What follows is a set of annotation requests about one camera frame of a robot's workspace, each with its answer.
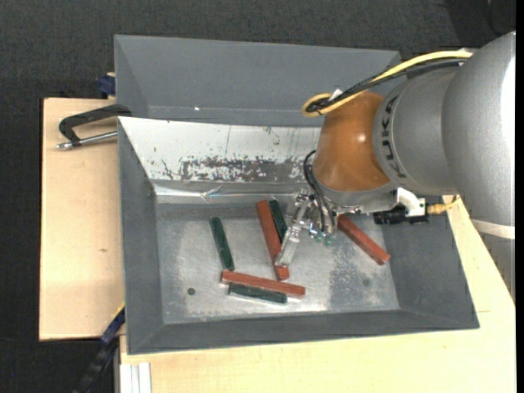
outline orange stick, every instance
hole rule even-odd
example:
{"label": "orange stick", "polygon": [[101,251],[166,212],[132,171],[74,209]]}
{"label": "orange stick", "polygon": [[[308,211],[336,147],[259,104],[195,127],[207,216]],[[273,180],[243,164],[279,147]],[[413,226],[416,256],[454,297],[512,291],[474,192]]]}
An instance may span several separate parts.
{"label": "orange stick", "polygon": [[391,258],[386,251],[360,230],[346,215],[338,216],[338,228],[379,265],[384,265]]}
{"label": "orange stick", "polygon": [[301,298],[305,295],[305,288],[288,282],[279,282],[267,278],[253,277],[245,273],[233,272],[225,269],[222,271],[222,282],[236,282],[248,287],[264,288],[265,290],[281,292],[290,297]]}
{"label": "orange stick", "polygon": [[282,244],[278,238],[277,229],[271,215],[271,209],[267,201],[259,201],[256,203],[256,212],[259,215],[260,225],[262,226],[262,232],[264,233],[265,244],[268,246],[269,257],[273,264],[275,276],[278,281],[283,281],[289,278],[289,269],[287,266],[275,265],[275,258],[282,249]]}

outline wooden block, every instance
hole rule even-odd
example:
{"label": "wooden block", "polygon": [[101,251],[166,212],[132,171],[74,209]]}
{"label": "wooden block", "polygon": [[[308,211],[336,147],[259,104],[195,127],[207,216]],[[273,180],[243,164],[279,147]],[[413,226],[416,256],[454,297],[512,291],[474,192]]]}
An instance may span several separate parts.
{"label": "wooden block", "polygon": [[287,303],[287,295],[283,292],[265,290],[258,287],[249,287],[247,285],[237,284],[231,282],[229,284],[230,296],[241,296],[254,300],[270,301],[272,303],[279,303],[285,305]]}
{"label": "wooden block", "polygon": [[252,275],[228,271],[227,269],[222,271],[222,282],[235,282],[248,287],[263,288],[265,290],[281,292],[295,298],[301,298],[305,295],[305,288],[300,285],[253,277]]}
{"label": "wooden block", "polygon": [[222,221],[219,217],[211,217],[210,226],[211,231],[213,232],[213,238],[215,239],[216,249],[220,255],[222,268],[233,271],[235,269],[235,264],[233,263],[233,257],[231,256],[231,250],[229,249],[228,239],[226,238],[226,232],[224,231]]}
{"label": "wooden block", "polygon": [[271,209],[267,201],[259,201],[256,203],[256,212],[259,215],[260,226],[264,233],[265,244],[268,246],[269,257],[273,264],[275,276],[278,281],[283,281],[289,278],[289,269],[287,266],[277,266],[274,264],[275,258],[282,249],[282,244],[278,236],[278,231],[271,215]]}
{"label": "wooden block", "polygon": [[271,216],[273,217],[273,222],[275,223],[275,228],[277,229],[278,238],[282,243],[287,231],[286,219],[284,219],[284,215],[282,214],[282,210],[280,210],[280,205],[277,200],[271,200],[268,204],[269,209],[271,210]]}
{"label": "wooden block", "polygon": [[358,228],[346,215],[338,216],[338,228],[379,265],[384,265],[390,255]]}

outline black cable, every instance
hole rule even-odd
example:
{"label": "black cable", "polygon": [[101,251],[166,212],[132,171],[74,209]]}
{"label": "black cable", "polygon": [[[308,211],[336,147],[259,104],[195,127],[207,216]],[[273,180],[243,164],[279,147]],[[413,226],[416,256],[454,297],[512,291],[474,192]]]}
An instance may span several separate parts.
{"label": "black cable", "polygon": [[347,97],[350,97],[356,93],[362,92],[363,90],[368,90],[370,88],[378,86],[379,84],[385,83],[389,80],[397,79],[403,75],[410,75],[410,78],[413,78],[413,77],[416,77],[417,75],[420,75],[422,73],[427,73],[428,71],[431,71],[431,70],[436,70],[439,68],[444,68],[444,67],[449,67],[449,66],[456,66],[457,64],[463,63],[466,60],[467,58],[453,58],[451,60],[432,61],[425,65],[416,65],[414,67],[410,67],[408,69],[394,73],[393,75],[388,75],[387,77],[383,77],[382,79],[372,81],[379,75],[382,75],[385,72],[384,71],[377,75],[369,77],[366,80],[362,80],[361,82],[355,84],[354,86],[351,86],[350,88],[345,90],[343,93],[341,93],[337,97],[334,97],[331,101],[329,100],[329,98],[315,101],[311,103],[311,105],[309,105],[305,110],[307,112],[319,111],[321,109],[330,107],[331,105],[343,99],[346,99]]}
{"label": "black cable", "polygon": [[332,226],[335,227],[335,219],[333,217],[333,214],[331,214],[331,209],[329,208],[328,200],[322,193],[322,189],[318,185],[318,181],[314,177],[313,173],[313,166],[308,164],[308,161],[310,157],[316,152],[316,150],[312,150],[305,158],[304,158],[304,176],[305,180],[313,190],[314,199],[317,201],[317,207],[318,212],[320,213],[320,225],[321,225],[321,231],[324,232],[326,229],[326,218],[324,216],[324,209],[329,214],[329,219],[332,223]]}

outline wooden board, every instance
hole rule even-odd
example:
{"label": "wooden board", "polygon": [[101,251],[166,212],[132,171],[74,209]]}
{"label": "wooden board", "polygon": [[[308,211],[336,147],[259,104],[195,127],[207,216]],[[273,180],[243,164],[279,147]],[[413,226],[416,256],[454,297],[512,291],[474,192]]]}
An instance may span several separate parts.
{"label": "wooden board", "polygon": [[[115,139],[56,149],[66,116],[114,103],[48,98],[43,105],[41,340],[99,337],[124,300]],[[78,127],[115,130],[115,119]]]}

